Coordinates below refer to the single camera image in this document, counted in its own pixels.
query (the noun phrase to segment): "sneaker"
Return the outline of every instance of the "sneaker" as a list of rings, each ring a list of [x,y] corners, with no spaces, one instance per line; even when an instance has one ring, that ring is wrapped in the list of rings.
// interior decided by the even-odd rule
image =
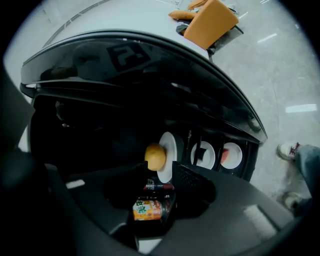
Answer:
[[[298,153],[298,149],[300,148],[300,144],[285,142],[283,144],[279,144],[277,147],[277,153],[279,156],[285,160],[294,160]]]
[[[286,192],[281,199],[282,204],[291,212],[294,212],[303,200],[303,197],[295,192]]]

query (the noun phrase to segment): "white floor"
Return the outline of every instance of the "white floor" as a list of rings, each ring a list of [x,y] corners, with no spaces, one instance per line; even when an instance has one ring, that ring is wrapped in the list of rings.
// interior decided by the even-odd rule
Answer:
[[[320,147],[319,111],[288,107],[320,104],[320,67],[303,29],[277,0],[234,1],[244,34],[214,56],[214,63],[248,97],[266,129],[251,183],[278,199],[309,191],[293,164],[276,155],[285,141]]]
[[[239,12],[238,26],[244,34],[217,51],[213,61],[248,97],[268,135],[260,147],[251,183],[274,199],[288,190],[307,196],[298,171],[276,155],[276,147],[284,141],[320,147],[319,111],[288,109],[309,104],[319,107],[317,56],[299,23],[277,0],[222,1]],[[170,38],[205,56],[205,51],[175,32],[175,21],[167,16],[173,10],[174,6],[154,0],[110,0],[74,20],[52,43],[90,31],[129,29]],[[11,58],[9,68],[4,64],[18,85],[16,58]]]

